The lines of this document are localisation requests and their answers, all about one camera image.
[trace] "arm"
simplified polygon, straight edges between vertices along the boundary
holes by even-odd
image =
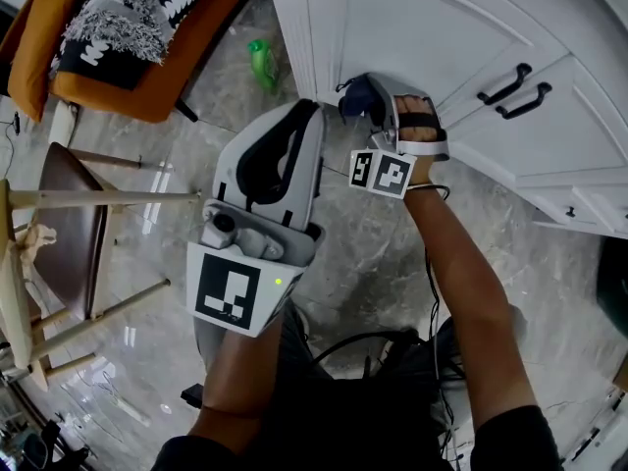
[[[418,98],[397,99],[400,111],[425,112]],[[401,137],[429,141],[432,129],[401,130]],[[428,183],[431,161],[420,158],[412,183]],[[477,430],[485,422],[537,404],[515,341],[510,307],[491,265],[436,190],[412,190],[406,207],[430,255],[455,324]]]
[[[275,388],[282,315],[256,339],[227,332],[203,388],[191,436],[242,453],[257,436]]]

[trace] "black shirt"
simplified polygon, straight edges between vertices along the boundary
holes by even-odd
[[[379,462],[450,471],[442,460],[427,392],[408,383],[332,381],[277,392],[259,438],[236,457],[210,440],[169,440],[153,471],[220,469],[246,464],[296,468]],[[525,406],[485,423],[477,432],[471,469],[559,470],[556,445],[538,406]]]

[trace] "brown chair seat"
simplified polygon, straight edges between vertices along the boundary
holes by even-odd
[[[39,181],[40,190],[102,190],[68,149],[52,143]],[[37,223],[57,231],[57,242],[39,249],[34,266],[48,287],[79,319],[88,319],[107,218],[106,206],[39,209]]]

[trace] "hand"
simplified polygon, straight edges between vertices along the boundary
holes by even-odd
[[[400,114],[432,114],[430,105],[418,96],[397,96],[395,99],[397,112]],[[437,132],[434,128],[403,128],[399,139],[405,141],[436,141]],[[430,168],[434,162],[433,155],[419,155],[414,163],[410,184],[430,183]]]

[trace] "pillow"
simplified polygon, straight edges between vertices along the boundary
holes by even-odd
[[[48,69],[77,0],[32,0],[9,75],[9,95],[41,122],[48,96]]]

